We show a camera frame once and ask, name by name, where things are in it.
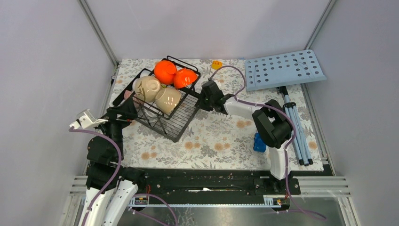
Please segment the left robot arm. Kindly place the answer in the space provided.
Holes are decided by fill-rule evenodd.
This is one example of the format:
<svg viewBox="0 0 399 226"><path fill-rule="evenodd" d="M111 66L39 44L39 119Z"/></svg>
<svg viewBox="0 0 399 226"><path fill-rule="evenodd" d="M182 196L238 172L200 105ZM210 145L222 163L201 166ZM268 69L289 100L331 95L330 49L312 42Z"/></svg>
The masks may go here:
<svg viewBox="0 0 399 226"><path fill-rule="evenodd" d="M115 100L106 114L95 118L89 110L78 114L71 132L93 134L87 149L86 198L80 226L115 226L134 194L145 190L146 181L132 168L123 168L122 130L137 117L133 99Z"/></svg>

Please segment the plain beige bowl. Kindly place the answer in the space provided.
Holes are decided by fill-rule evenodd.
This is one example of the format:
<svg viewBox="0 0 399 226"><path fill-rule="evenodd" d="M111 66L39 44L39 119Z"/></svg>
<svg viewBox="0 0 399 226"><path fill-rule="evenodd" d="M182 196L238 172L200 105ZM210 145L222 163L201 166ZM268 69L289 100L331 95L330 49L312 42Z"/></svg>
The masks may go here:
<svg viewBox="0 0 399 226"><path fill-rule="evenodd" d="M181 99L179 90L171 87L161 89L155 96L156 106L165 114L170 114Z"/></svg>

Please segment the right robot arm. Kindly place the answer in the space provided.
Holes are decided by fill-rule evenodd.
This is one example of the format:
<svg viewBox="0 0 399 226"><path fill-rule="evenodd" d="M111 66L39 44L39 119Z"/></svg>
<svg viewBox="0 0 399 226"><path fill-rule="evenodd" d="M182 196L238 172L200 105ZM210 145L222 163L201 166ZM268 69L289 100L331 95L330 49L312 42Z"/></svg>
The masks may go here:
<svg viewBox="0 0 399 226"><path fill-rule="evenodd" d="M223 94L217 83L209 80L202 85L197 105L205 111L252 120L260 139L269 148L272 178L268 187L276 194L291 196L287 148L296 137L296 129L278 101L272 99L265 104L257 104L240 100L233 94Z"/></svg>

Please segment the black wire dish rack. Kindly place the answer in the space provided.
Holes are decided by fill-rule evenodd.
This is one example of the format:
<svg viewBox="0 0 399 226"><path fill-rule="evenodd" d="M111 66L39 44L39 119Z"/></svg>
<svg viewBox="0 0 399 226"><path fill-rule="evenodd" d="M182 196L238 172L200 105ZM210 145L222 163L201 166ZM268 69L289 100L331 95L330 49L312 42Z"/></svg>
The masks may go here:
<svg viewBox="0 0 399 226"><path fill-rule="evenodd" d="M198 111L199 78L196 66L167 56L136 75L113 100L112 109L177 142Z"/></svg>

